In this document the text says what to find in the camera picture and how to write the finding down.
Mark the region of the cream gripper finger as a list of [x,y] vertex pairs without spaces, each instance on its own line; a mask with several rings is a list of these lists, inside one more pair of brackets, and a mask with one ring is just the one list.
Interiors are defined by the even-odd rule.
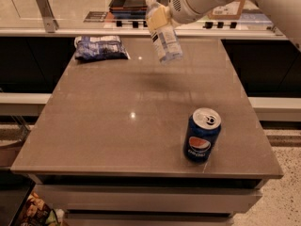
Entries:
[[156,29],[169,24],[170,9],[163,5],[159,5],[157,8],[148,8],[146,13],[146,22],[151,33]]

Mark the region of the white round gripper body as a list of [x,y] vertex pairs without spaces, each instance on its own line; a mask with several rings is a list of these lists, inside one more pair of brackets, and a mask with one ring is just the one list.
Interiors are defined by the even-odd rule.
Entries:
[[169,0],[173,24],[191,24],[216,6],[215,0]]

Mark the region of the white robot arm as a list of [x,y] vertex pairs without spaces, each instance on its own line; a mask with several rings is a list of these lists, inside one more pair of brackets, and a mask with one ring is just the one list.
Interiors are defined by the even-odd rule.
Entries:
[[[177,27],[191,24],[211,9],[234,0],[168,0],[168,6],[146,16],[149,31],[167,24]],[[250,0],[270,19],[286,38],[301,50],[301,0]]]

